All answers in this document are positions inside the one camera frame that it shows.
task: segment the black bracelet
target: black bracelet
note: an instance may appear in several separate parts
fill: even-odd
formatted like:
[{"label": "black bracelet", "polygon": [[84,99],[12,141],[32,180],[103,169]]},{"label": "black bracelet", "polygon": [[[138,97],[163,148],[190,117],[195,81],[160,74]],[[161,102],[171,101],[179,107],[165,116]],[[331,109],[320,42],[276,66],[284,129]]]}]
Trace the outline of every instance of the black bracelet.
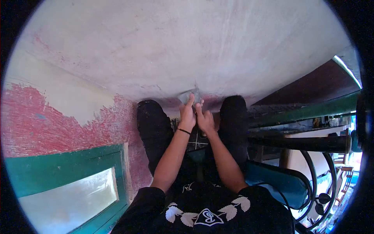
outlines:
[{"label": "black bracelet", "polygon": [[177,128],[177,130],[181,130],[182,132],[185,132],[185,133],[188,133],[189,135],[191,135],[191,133],[187,132],[186,130],[183,130],[183,129],[180,129],[180,128]]}]

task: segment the person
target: person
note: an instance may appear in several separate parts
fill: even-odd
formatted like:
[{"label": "person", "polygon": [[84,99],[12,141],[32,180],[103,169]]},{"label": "person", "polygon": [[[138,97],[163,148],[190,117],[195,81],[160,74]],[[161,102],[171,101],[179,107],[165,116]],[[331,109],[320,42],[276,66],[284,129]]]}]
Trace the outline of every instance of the person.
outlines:
[{"label": "person", "polygon": [[[244,98],[223,101],[218,131],[211,112],[202,112],[203,100],[196,103],[196,114],[193,102],[191,94],[180,109],[175,133],[157,102],[138,104],[138,130],[153,182],[139,189],[111,233],[292,233],[295,220],[287,208],[266,188],[248,186],[244,180],[248,160]],[[196,179],[197,165],[185,156],[196,122],[210,143],[203,182]]]}]

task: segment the glass pane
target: glass pane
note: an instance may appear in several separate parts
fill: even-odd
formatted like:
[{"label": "glass pane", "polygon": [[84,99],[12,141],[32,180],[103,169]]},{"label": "glass pane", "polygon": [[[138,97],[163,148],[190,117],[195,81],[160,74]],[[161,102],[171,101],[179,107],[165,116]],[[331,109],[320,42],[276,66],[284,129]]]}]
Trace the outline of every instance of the glass pane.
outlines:
[{"label": "glass pane", "polygon": [[19,202],[38,233],[67,233],[118,200],[114,168]]}]

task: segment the tile floor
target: tile floor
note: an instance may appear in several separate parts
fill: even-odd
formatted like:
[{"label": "tile floor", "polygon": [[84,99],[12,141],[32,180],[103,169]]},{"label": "tile floor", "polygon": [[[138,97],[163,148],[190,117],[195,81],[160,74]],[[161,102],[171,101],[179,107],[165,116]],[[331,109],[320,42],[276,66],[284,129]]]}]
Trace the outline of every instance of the tile floor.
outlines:
[{"label": "tile floor", "polygon": [[[176,131],[178,127],[179,120],[178,119],[172,119],[171,120],[171,126],[174,130]],[[206,146],[208,146],[209,140],[206,137],[202,136],[201,130],[198,128],[197,124],[195,127],[192,129],[190,139],[187,144],[187,152],[189,151],[194,151],[196,149],[201,149]]]}]

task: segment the wrist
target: wrist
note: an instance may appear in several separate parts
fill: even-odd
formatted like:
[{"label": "wrist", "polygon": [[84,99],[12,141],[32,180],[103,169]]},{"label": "wrist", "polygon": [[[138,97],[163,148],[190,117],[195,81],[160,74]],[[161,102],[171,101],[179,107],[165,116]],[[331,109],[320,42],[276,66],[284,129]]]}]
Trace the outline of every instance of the wrist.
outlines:
[{"label": "wrist", "polygon": [[191,133],[191,132],[192,132],[192,129],[193,129],[193,126],[189,126],[188,124],[186,124],[186,123],[184,123],[184,122],[180,122],[180,123],[178,124],[178,128],[183,129],[183,130],[185,130],[185,131]]},{"label": "wrist", "polygon": [[208,138],[208,140],[212,140],[214,138],[219,137],[218,132],[216,132],[215,130],[212,130],[210,132],[206,132],[205,134],[206,134],[206,137]]}]

